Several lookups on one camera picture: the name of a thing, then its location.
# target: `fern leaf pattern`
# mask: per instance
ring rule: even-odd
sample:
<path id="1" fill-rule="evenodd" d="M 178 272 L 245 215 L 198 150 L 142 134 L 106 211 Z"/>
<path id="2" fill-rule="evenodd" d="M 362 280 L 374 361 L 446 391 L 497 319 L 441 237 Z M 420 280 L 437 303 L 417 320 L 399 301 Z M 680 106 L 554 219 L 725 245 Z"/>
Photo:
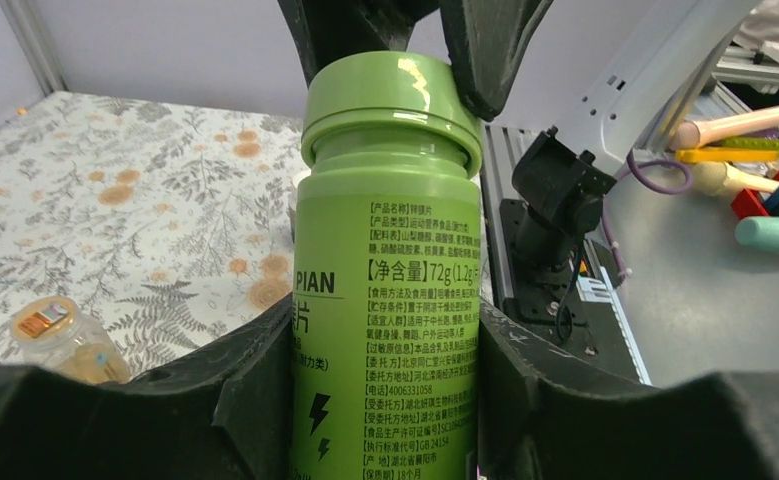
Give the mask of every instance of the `fern leaf pattern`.
<path id="1" fill-rule="evenodd" d="M 0 363 L 24 360 L 9 322 L 41 297 L 98 318 L 138 374 L 287 294 L 301 131 L 298 119 L 69 92 L 1 126 Z"/>

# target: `green plastic bottle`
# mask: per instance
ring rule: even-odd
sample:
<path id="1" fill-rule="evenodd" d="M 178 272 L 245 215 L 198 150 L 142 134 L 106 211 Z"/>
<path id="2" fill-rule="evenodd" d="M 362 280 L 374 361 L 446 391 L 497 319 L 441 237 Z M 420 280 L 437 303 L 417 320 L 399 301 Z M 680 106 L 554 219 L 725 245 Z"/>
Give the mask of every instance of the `green plastic bottle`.
<path id="1" fill-rule="evenodd" d="M 353 55 L 309 90 L 290 479 L 476 479 L 481 124 L 451 69 Z"/>

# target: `bottle cap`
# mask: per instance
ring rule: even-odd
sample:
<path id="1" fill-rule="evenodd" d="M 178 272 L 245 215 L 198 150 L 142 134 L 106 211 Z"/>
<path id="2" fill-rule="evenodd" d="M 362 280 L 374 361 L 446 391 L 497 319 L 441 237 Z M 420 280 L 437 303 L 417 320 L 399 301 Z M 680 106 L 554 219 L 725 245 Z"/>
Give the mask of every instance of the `bottle cap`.
<path id="1" fill-rule="evenodd" d="M 315 164 L 313 145 L 351 127 L 404 125 L 442 135 L 465 150 L 468 178 L 482 161 L 480 119 L 466 110 L 451 67 L 408 52 L 366 52 L 324 67 L 312 81 L 304 118 L 301 155 Z"/>
<path id="2" fill-rule="evenodd" d="M 81 324 L 77 304 L 66 297 L 47 297 L 15 314 L 10 327 L 22 349 L 48 350 L 73 337 Z"/>

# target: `metal frame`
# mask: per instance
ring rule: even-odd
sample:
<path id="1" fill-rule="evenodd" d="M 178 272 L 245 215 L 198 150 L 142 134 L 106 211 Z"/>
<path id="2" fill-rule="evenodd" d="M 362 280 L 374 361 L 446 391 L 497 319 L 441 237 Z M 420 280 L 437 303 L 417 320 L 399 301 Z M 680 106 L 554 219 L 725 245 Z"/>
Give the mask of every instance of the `metal frame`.
<path id="1" fill-rule="evenodd" d="M 743 113 L 749 110 L 745 104 L 721 84 L 717 85 L 709 96 L 702 95 L 688 101 L 690 105 L 687 106 L 687 108 L 682 109 L 682 111 L 689 112 L 691 110 L 693 115 L 699 117 L 716 118 L 733 113 Z M 481 188 L 484 193 L 483 208 L 486 213 L 487 232 L 489 235 L 488 245 L 490 249 L 490 265 L 492 267 L 494 303 L 497 308 L 503 309 L 504 306 L 498 304 L 499 300 L 503 300 L 504 298 L 515 298 L 515 294 L 513 292 L 512 277 L 507 260 L 507 255 L 509 255 L 509 243 L 508 239 L 504 237 L 504 229 L 501 224 L 499 208 L 501 201 L 504 199 L 522 200 L 512 186 L 513 170 L 519 160 L 521 160 L 522 154 L 533 142 L 536 134 L 523 129 L 494 125 L 487 125 L 484 134 L 484 162 L 483 169 L 481 170 Z M 653 154 L 641 150 L 637 151 L 636 155 L 638 158 L 653 156 Z M 600 239 L 601 236 L 593 234 L 592 238 Z M 599 262 L 597 261 L 597 258 L 593 258 L 593 253 L 594 252 L 590 250 L 588 256 L 590 258 L 590 264 L 596 266 Z M 614 300 L 613 307 L 617 314 L 616 318 L 619 320 L 622 327 L 622 334 L 631 349 L 637 372 L 643 382 L 649 383 L 650 377 L 639 349 L 636 346 L 636 340 L 631 332 L 627 317 L 624 315 L 624 308 L 622 308 L 620 299 L 616 296 L 615 289 L 612 288 L 612 285 L 610 285 L 609 282 L 608 285 L 611 297 Z"/>
<path id="2" fill-rule="evenodd" d="M 716 64 L 713 76 L 720 82 L 762 83 L 779 85 L 779 64 L 755 65 L 752 63 L 754 52 L 740 47 L 728 47 Z"/>
<path id="3" fill-rule="evenodd" d="M 678 89 L 672 98 L 654 118 L 652 123 L 642 134 L 642 139 L 637 142 L 636 148 L 648 150 L 655 154 L 662 153 L 669 146 L 672 136 L 689 114 L 693 102 L 701 95 L 704 85 L 713 73 L 716 62 L 722 57 L 731 40 L 736 35 L 736 29 L 725 36 L 716 45 L 701 65 L 689 76 L 686 82 Z"/>
<path id="4" fill-rule="evenodd" d="M 0 8 L 18 38 L 42 92 L 50 95 L 55 91 L 68 90 L 59 57 L 55 53 L 41 14 L 33 2 L 0 0 Z"/>
<path id="5" fill-rule="evenodd" d="M 614 60 L 556 119 L 557 140 L 592 167 L 615 174 L 641 132 L 758 0 L 663 0 L 654 4 Z"/>

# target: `clear plastic container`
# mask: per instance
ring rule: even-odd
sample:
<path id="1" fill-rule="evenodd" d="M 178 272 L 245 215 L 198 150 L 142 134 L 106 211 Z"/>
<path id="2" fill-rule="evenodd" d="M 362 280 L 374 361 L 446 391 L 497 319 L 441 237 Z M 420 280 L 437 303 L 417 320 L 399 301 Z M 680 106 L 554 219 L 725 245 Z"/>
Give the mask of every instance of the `clear plastic container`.
<path id="1" fill-rule="evenodd" d="M 13 318 L 11 333 L 28 363 L 93 385 L 130 380 L 127 362 L 109 334 L 70 298 L 27 305 Z"/>

